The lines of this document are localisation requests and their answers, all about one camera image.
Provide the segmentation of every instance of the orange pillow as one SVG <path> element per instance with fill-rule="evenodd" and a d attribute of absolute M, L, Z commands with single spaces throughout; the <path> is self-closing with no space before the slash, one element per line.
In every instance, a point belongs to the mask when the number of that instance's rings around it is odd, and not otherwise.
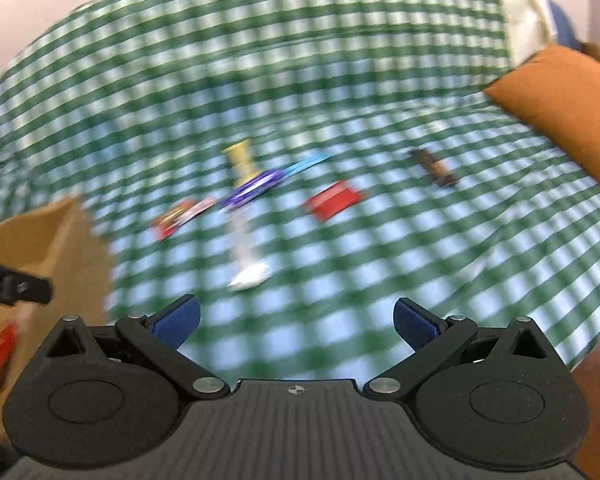
<path fill-rule="evenodd" d="M 549 137 L 600 184 L 600 63 L 550 45 L 484 92 Z"/>

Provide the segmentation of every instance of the blue pillow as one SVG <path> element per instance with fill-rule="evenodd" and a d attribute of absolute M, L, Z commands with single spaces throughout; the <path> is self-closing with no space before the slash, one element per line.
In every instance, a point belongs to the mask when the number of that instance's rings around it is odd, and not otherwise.
<path fill-rule="evenodd" d="M 582 45 L 578 41 L 578 38 L 576 38 L 571 20 L 567 17 L 564 10 L 562 10 L 562 7 L 553 0 L 549 0 L 549 6 L 554 16 L 555 27 L 558 29 L 558 44 L 567 46 L 578 52 L 582 51 Z"/>

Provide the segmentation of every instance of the metal pin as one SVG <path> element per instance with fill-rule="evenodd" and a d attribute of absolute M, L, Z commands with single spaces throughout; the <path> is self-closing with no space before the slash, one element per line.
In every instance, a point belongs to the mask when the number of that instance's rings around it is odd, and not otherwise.
<path fill-rule="evenodd" d="M 193 389 L 201 394 L 216 394 L 224 388 L 224 381 L 217 377 L 200 377 L 193 381 Z"/>
<path fill-rule="evenodd" d="M 400 383 L 391 377 L 376 377 L 369 383 L 376 394 L 393 394 L 400 389 Z"/>

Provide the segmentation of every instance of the checkered tablecloth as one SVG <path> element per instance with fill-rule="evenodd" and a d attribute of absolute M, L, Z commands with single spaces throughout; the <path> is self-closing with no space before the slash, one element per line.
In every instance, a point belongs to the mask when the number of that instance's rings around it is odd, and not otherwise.
<path fill-rule="evenodd" d="M 509 67 L 499 0 L 99 0 L 0 79 L 0 220 L 81 193 L 117 261 L 110 318 L 195 293 L 181 350 L 229 382 L 368 380 L 410 352 L 401 296 L 531 315 L 574 362 L 600 337 L 600 186 L 480 92 Z M 148 223 L 227 196 L 246 138 L 261 170 L 331 158 L 248 206 L 272 276 L 230 293 L 225 212 L 161 243 Z M 340 179 L 366 199 L 319 224 L 303 203 Z"/>

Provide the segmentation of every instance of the purple wrapper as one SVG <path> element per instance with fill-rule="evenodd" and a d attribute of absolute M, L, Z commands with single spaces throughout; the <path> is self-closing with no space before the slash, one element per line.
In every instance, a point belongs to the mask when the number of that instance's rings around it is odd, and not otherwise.
<path fill-rule="evenodd" d="M 285 177 L 284 170 L 267 170 L 252 178 L 246 184 L 242 184 L 232 195 L 224 200 L 224 206 L 236 209 L 250 202 L 258 195 L 264 193 L 282 181 Z"/>

